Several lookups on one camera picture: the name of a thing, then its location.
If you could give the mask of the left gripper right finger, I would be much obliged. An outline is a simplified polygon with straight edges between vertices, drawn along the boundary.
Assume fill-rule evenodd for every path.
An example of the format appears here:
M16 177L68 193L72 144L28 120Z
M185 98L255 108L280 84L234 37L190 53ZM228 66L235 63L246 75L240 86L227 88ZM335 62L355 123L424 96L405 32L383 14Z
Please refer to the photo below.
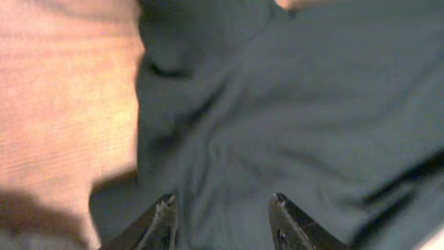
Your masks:
M269 203L268 220L275 249L349 250L282 193Z

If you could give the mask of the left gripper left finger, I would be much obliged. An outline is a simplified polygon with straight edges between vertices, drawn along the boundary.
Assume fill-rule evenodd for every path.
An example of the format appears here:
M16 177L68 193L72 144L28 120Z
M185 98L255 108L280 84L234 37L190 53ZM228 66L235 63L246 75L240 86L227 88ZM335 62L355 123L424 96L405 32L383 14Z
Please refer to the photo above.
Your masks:
M166 194L100 250L176 250L178 226L177 199Z

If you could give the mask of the black t-shirt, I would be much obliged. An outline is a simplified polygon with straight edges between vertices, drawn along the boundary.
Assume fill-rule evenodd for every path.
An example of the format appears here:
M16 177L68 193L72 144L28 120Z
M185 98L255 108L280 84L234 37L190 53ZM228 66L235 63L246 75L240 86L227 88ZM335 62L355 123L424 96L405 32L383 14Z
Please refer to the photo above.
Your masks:
M140 7L137 175L91 195L102 245L166 194L177 249L275 249L275 193L350 249L442 229L442 1Z

